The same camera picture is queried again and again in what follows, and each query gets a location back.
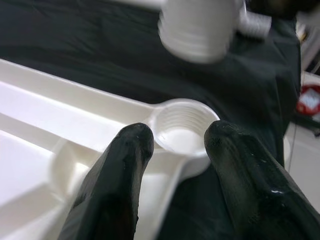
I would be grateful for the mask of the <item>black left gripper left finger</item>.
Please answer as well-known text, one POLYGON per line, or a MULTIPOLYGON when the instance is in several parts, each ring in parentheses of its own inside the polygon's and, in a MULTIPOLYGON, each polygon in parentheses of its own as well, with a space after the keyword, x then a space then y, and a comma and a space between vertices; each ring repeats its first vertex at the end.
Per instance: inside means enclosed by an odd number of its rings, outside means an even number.
POLYGON ((122 128, 85 176, 57 240, 134 240, 142 178, 153 152, 146 124, 122 128))

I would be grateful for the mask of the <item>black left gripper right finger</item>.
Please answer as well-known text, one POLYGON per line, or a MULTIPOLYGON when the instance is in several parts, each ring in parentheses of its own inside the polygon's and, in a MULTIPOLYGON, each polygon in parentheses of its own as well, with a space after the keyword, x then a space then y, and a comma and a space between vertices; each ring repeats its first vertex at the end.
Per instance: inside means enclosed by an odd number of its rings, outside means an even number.
POLYGON ((218 120, 204 145, 240 240, 320 240, 320 213, 259 139, 218 120))

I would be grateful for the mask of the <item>white plastic children table top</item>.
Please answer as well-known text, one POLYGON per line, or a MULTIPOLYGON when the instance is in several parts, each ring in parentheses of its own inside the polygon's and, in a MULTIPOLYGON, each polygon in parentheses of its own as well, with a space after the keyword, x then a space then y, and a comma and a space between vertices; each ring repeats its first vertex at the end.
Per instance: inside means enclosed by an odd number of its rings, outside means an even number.
POLYGON ((154 136, 134 240, 156 240, 178 184, 208 168, 218 119, 196 100, 148 104, 0 59, 0 240, 57 240, 89 170, 134 123, 154 136))

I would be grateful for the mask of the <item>white plastic table leg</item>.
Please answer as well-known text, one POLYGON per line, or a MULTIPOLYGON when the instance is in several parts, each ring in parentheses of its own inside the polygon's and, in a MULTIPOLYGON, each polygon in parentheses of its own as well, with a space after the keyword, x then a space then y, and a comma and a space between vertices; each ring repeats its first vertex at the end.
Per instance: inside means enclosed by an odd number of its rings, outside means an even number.
POLYGON ((238 15, 236 0, 166 0, 158 34, 162 45, 174 56, 209 64, 226 55, 238 15))
POLYGON ((251 12, 245 5, 241 8, 238 17, 237 31, 244 36, 265 39, 272 26, 272 17, 251 12))

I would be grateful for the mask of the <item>red and white object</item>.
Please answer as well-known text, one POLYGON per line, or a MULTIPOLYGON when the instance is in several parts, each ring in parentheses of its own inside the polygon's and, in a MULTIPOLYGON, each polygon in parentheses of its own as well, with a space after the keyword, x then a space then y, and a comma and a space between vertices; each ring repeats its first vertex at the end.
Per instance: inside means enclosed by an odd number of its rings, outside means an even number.
POLYGON ((320 85, 306 84, 301 87, 296 111, 305 116, 320 113, 320 85))

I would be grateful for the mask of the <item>black cloth table cover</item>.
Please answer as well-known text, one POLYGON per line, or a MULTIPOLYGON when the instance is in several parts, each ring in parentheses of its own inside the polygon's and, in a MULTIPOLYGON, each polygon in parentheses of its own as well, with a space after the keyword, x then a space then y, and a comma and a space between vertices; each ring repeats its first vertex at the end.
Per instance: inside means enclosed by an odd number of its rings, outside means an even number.
MULTIPOLYGON (((198 101, 283 166, 301 81, 295 21, 273 19, 264 40, 236 34, 222 59, 197 64, 163 46, 160 14, 113 0, 0 0, 0 60, 150 105, 198 101)), ((178 184, 156 240, 241 240, 209 161, 178 184)))

